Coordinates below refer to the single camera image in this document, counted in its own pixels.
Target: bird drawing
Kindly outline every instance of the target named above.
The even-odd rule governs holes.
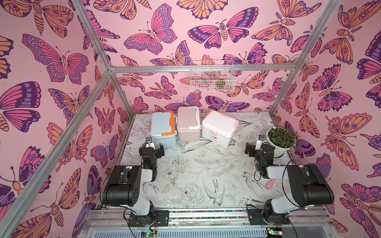
[[[214,187],[215,187],[215,191],[212,192],[210,189],[208,189],[208,187],[205,185],[205,182],[203,180],[202,182],[204,183],[205,192],[207,193],[209,198],[214,199],[214,201],[213,201],[213,205],[214,206],[217,206],[217,205],[221,206],[222,201],[224,200],[224,195],[225,195],[225,185],[224,185],[224,189],[222,190],[222,194],[221,194],[218,191],[218,182],[217,182],[217,179],[216,178],[212,178],[212,180],[213,180],[213,184],[214,184]]]

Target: green leaves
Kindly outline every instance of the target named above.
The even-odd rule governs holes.
[[[289,148],[294,147],[298,139],[298,134],[293,134],[289,128],[283,129],[280,127],[272,128],[268,133],[269,139],[274,145]]]

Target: storage box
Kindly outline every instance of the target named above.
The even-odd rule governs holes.
[[[200,140],[200,111],[198,107],[180,107],[177,111],[177,132],[180,141]]]
[[[228,147],[237,130],[238,120],[217,111],[210,111],[202,121],[202,137]]]
[[[154,140],[155,148],[162,144],[164,148],[176,146],[176,130],[174,129],[173,112],[154,112],[151,120],[151,136]]]

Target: white storage box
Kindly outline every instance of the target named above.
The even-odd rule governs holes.
[[[210,111],[202,121],[202,137],[228,147],[237,130],[238,120],[217,111]]]

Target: butterfly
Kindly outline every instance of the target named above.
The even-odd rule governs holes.
[[[256,43],[250,50],[249,54],[247,55],[246,60],[246,53],[245,51],[245,57],[242,57],[239,53],[238,55],[242,58],[242,60],[234,55],[231,54],[224,54],[224,57],[222,60],[224,60],[224,64],[264,64],[264,57],[266,56],[267,51],[263,48],[264,45],[261,43]],[[234,71],[235,76],[238,76],[242,73],[242,71]]]
[[[50,139],[50,143],[54,145],[58,138],[61,136],[62,132],[64,131],[61,129],[58,125],[50,122],[49,127],[47,128],[49,134],[48,137]],[[64,150],[64,153],[61,155],[59,159],[59,166],[56,169],[56,171],[59,171],[59,168],[62,165],[65,165],[66,163],[70,162],[70,160],[74,157],[76,160],[83,160],[86,163],[85,156],[87,154],[87,146],[90,143],[91,136],[93,135],[93,126],[88,125],[81,134],[78,136],[75,136],[74,139],[72,139],[71,142],[67,145],[66,149]]]
[[[98,125],[101,127],[102,133],[106,133],[106,131],[109,131],[111,133],[112,125],[114,125],[114,116],[115,116],[115,109],[113,109],[110,113],[110,109],[108,108],[107,113],[103,108],[103,114],[101,110],[99,110],[97,107],[94,108],[95,114],[98,117]]]
[[[35,10],[34,20],[40,35],[44,30],[44,19],[41,14],[44,15],[52,31],[59,37],[66,37],[67,29],[64,26],[67,26],[74,16],[72,10],[65,6],[49,5],[41,7],[40,1],[34,1],[33,4],[32,1],[25,0],[1,1],[0,5],[9,14],[21,18],[29,15],[33,5]]]
[[[374,39],[370,42],[368,49],[365,52],[366,56],[369,56],[381,63],[381,56],[379,54],[381,50],[381,32],[377,33]],[[365,79],[375,76],[370,83],[381,82],[381,64],[370,60],[370,59],[360,59],[357,62],[357,68],[360,69],[357,79]],[[375,101],[375,106],[381,108],[381,83],[373,87],[366,94],[366,97],[371,98]]]
[[[192,65],[192,59],[189,57],[190,51],[188,49],[188,45],[183,40],[176,49],[176,52],[173,56],[168,56],[170,59],[158,58],[150,60],[151,63],[156,66],[181,66],[181,65]]]
[[[158,99],[161,99],[161,98],[164,98],[164,99],[171,99],[170,96],[172,96],[172,94],[177,94],[177,91],[174,88],[174,85],[171,84],[169,81],[168,81],[168,78],[165,77],[165,76],[162,76],[162,80],[161,80],[161,85],[162,87],[160,87],[160,84],[156,83],[156,86],[157,88],[152,88],[150,87],[150,89],[152,90],[156,90],[156,91],[151,91],[151,92],[147,92],[147,93],[144,93],[144,95],[146,96],[149,96],[149,97],[155,97],[155,98],[158,98]]]
[[[227,40],[227,35],[229,35],[234,43],[237,43],[242,37],[246,37],[249,34],[249,31],[239,27],[250,28],[257,18],[257,15],[257,7],[247,8],[233,16],[226,25],[223,23],[226,20],[223,20],[222,22],[216,22],[216,24],[219,23],[219,27],[211,25],[197,26],[190,29],[188,35],[190,38],[201,44],[207,40],[204,44],[206,49],[212,47],[220,48],[221,37],[222,39]]]
[[[148,50],[156,55],[163,50],[160,42],[172,43],[177,36],[170,28],[173,23],[171,17],[171,7],[163,3],[154,12],[151,20],[151,29],[146,33],[138,33],[127,38],[124,46],[127,49],[136,49],[138,51]]]
[[[40,106],[41,88],[37,82],[24,82],[8,89],[0,97],[0,109],[13,109],[0,113],[0,129],[9,131],[7,119],[22,132],[28,132],[32,122],[40,119],[34,110],[19,108],[38,108]]]
[[[300,116],[302,117],[299,121],[299,129],[302,132],[307,131],[308,133],[315,136],[316,138],[319,138],[320,133],[319,133],[319,130],[317,129],[317,126],[315,125],[314,121],[312,121],[312,119],[309,117],[309,115],[307,115],[307,113],[311,114],[307,108],[309,91],[310,91],[310,84],[309,84],[309,82],[307,82],[306,85],[304,86],[303,91],[301,92],[300,96],[298,95],[295,99],[296,107],[299,109],[302,109],[301,111],[298,111],[295,114],[295,116],[296,117],[300,117]]]
[[[344,193],[345,198],[340,198],[341,204],[350,209],[350,215],[353,220],[363,226],[364,230],[371,238],[378,238],[377,230],[375,229],[372,221],[365,214],[368,212],[370,218],[379,224],[379,220],[373,214],[373,212],[379,212],[380,207],[378,205],[365,205],[365,203],[375,203],[381,200],[381,188],[378,186],[372,186],[370,188],[365,187],[362,184],[353,184],[353,189],[349,184],[342,184],[341,188],[348,194]]]
[[[138,3],[144,7],[152,10],[149,2],[147,0],[136,0]],[[121,1],[110,1],[110,0],[95,0],[93,6],[101,11],[108,11],[112,13],[120,13],[120,17],[126,20],[132,20],[136,16],[136,6],[134,0],[121,0]]]
[[[339,82],[338,80],[333,84],[339,75],[340,67],[340,64],[334,64],[331,68],[324,69],[323,75],[318,77],[314,82],[314,91],[324,90],[319,96],[325,96],[317,103],[320,111],[326,112],[332,108],[338,112],[344,105],[348,105],[352,100],[352,97],[346,93],[332,91],[341,88],[333,88],[336,83]]]
[[[102,177],[99,177],[98,169],[92,165],[87,177],[87,196],[85,194],[85,205],[82,207],[82,210],[79,212],[78,218],[75,221],[72,238],[77,238],[81,233],[85,222],[87,221],[87,214],[90,210],[95,209],[96,204],[93,203],[96,199],[95,194],[101,191]]]
[[[127,67],[139,66],[136,61],[130,59],[127,56],[121,55],[120,57],[122,58],[124,65],[126,65]],[[131,87],[138,87],[141,89],[142,92],[144,92],[144,85],[141,82],[139,82],[138,79],[142,80],[143,78],[141,76],[151,76],[154,74],[155,73],[124,73],[123,76],[125,77],[118,78],[118,81],[121,85],[130,85]]]
[[[342,38],[336,38],[329,41],[320,50],[320,54],[325,50],[329,50],[331,54],[336,53],[336,58],[344,63],[353,63],[353,53],[351,45],[348,41],[354,41],[355,38],[351,33],[354,33],[362,28],[362,26],[357,27],[367,19],[371,18],[381,9],[381,1],[372,1],[365,3],[358,11],[357,8],[352,8],[348,12],[343,12],[343,5],[339,7],[338,21],[339,23],[347,28],[352,29],[350,32],[346,29],[340,29],[336,33]]]
[[[9,55],[9,52],[13,49],[13,41],[0,36],[0,57]],[[5,58],[0,58],[0,79],[8,78],[8,73],[11,72],[10,64]]]
[[[353,137],[347,136],[348,134],[363,128],[370,121],[372,116],[366,113],[356,113],[354,115],[350,114],[342,119],[335,117],[330,120],[327,116],[325,116],[325,118],[328,120],[328,130],[331,134],[327,136],[325,143],[320,145],[326,145],[331,152],[335,151],[336,156],[339,157],[346,166],[349,166],[351,169],[359,170],[356,157],[345,141],[347,141],[348,137]]]
[[[61,53],[61,58],[48,43],[28,34],[23,35],[22,43],[33,52],[35,60],[47,65],[46,69],[52,82],[63,82],[65,74],[69,74],[72,83],[81,84],[81,73],[86,71],[86,66],[89,64],[86,55],[74,53],[66,58],[66,54]]]
[[[118,51],[116,51],[114,48],[112,48],[111,46],[109,46],[108,44],[105,43],[105,42],[107,42],[107,40],[105,38],[119,39],[120,36],[116,35],[115,33],[110,32],[109,30],[101,29],[101,25],[99,24],[98,20],[95,18],[93,12],[90,10],[86,10],[86,11],[87,11],[87,14],[90,18],[91,23],[93,24],[93,27],[94,27],[97,35],[98,35],[99,41],[101,42],[101,45],[103,46],[103,49],[105,51],[118,53]],[[79,16],[78,16],[78,20],[82,26],[83,33],[85,34],[85,37],[83,38],[83,49],[86,50],[87,48],[89,48],[90,45],[93,48],[93,43],[91,42],[91,39],[90,39],[84,25],[82,24]],[[98,58],[98,53],[96,52],[96,50],[94,48],[94,60],[96,61],[97,58]]]
[[[298,59],[298,55],[294,55],[292,56],[291,58],[286,55],[286,58],[284,58],[283,56],[281,56],[280,54],[275,54],[272,56],[272,61],[274,64],[295,64],[296,60]]]
[[[267,88],[268,92],[257,93],[253,95],[253,98],[258,98],[259,100],[263,100],[265,102],[271,102],[275,100],[275,96],[278,95],[280,88],[283,85],[282,78],[275,79],[272,84],[272,89]]]
[[[106,147],[102,145],[98,145],[91,149],[90,155],[94,157],[95,161],[101,161],[101,166],[104,168],[107,165],[108,159],[113,160],[115,158],[115,148],[118,143],[118,135],[115,134],[111,141],[109,141],[109,145],[104,144]]]
[[[299,1],[298,3],[296,3],[296,1],[297,0],[278,0],[279,10],[285,17],[285,19],[282,19],[282,16],[278,12],[276,12],[275,15],[278,20],[270,22],[270,25],[274,25],[277,23],[281,24],[263,29],[252,35],[252,38],[257,40],[270,40],[273,38],[275,38],[275,40],[285,39],[287,40],[287,45],[291,45],[292,33],[285,26],[295,25],[295,22],[287,18],[300,18],[303,16],[307,16],[308,14],[311,14],[321,6],[321,3],[318,3],[315,6],[308,8],[306,7],[306,4],[303,1]]]
[[[120,115],[120,121],[122,123],[125,123],[126,121],[128,121],[130,119],[130,117],[128,116],[127,111],[124,110],[123,108],[118,107],[118,113]]]
[[[140,96],[134,99],[134,103],[130,101],[130,104],[133,113],[141,113],[142,111],[148,110],[149,108],[148,105],[144,103],[143,98]]]
[[[294,84],[291,84],[290,88],[288,89],[285,97],[283,98],[283,100],[280,102],[280,106],[286,110],[286,112],[289,113],[289,115],[291,115],[292,113],[292,106],[291,106],[291,102],[290,100],[292,100],[292,97],[291,94],[295,91],[296,89],[296,82]]]
[[[290,131],[295,134],[294,128],[292,128],[292,125],[285,121],[285,129],[290,129]],[[295,154],[299,155],[301,159],[304,158],[304,156],[309,157],[313,156],[316,153],[315,148],[306,140],[303,139],[297,139],[295,144]]]
[[[304,62],[302,69],[299,72],[299,76],[303,74],[302,76],[302,82],[306,81],[309,75],[313,75],[319,70],[319,66],[317,65],[309,65],[312,64],[312,62],[308,62],[307,60]]]
[[[179,0],[176,4],[185,8],[192,9],[192,15],[200,20],[209,18],[212,11],[223,10],[228,0]]]
[[[336,221],[335,219],[331,218],[331,222],[335,226],[335,229],[338,233],[345,233],[348,231],[348,229],[343,224]]]
[[[60,227],[64,226],[64,216],[61,209],[71,209],[73,208],[79,200],[80,191],[78,190],[79,181],[81,179],[81,169],[78,168],[70,177],[67,182],[64,191],[56,204],[54,201],[50,206],[39,206],[51,208],[50,212],[44,213],[37,217],[33,217],[16,227],[16,230],[13,232],[11,238],[16,237],[47,237],[51,227],[52,216],[54,216],[54,220]]]
[[[200,103],[201,92],[199,90],[191,92],[187,98],[182,100],[182,102],[174,102],[165,106],[167,110],[177,111],[179,107],[201,107]]]
[[[235,85],[234,91],[232,91],[231,93],[227,93],[226,95],[228,97],[238,96],[238,94],[241,92],[241,88],[242,88],[242,91],[246,95],[249,95],[249,89],[248,88],[260,89],[261,87],[263,87],[264,79],[266,78],[268,73],[269,73],[268,70],[262,70],[259,73],[257,73],[256,75],[254,75],[251,79],[249,79],[249,81],[247,81],[247,83],[245,84],[245,81],[247,78],[246,77],[245,81],[243,83],[240,83],[239,85]]]
[[[73,97],[70,97],[66,93],[54,88],[50,88],[49,92],[56,101],[57,106],[63,109],[66,118],[66,125],[68,125],[74,118],[75,113],[79,110],[79,108],[85,102],[86,98],[89,96],[90,86],[85,86],[82,88],[78,94],[78,97],[75,97],[73,94],[71,94]]]
[[[206,96],[205,100],[207,101],[207,104],[210,105],[208,108],[215,111],[226,109],[225,112],[236,112],[237,110],[241,111],[250,106],[250,104],[247,102],[231,103],[231,101],[224,101],[221,98],[215,96]]]
[[[29,148],[25,151],[19,169],[19,180],[16,180],[16,176],[14,174],[13,166],[11,166],[11,170],[13,172],[13,180],[7,180],[0,176],[0,179],[3,179],[7,182],[12,182],[13,189],[19,195],[23,190],[22,186],[26,186],[33,174],[36,172],[42,161],[45,159],[44,155],[40,154],[40,149],[36,149],[36,147],[29,146]],[[45,181],[44,185],[40,189],[39,193],[43,193],[46,189],[49,188],[49,184],[51,176],[49,175],[48,179]],[[0,184],[0,220],[4,217],[6,212],[10,209],[13,202],[15,201],[16,196],[12,191],[12,188],[7,185]]]

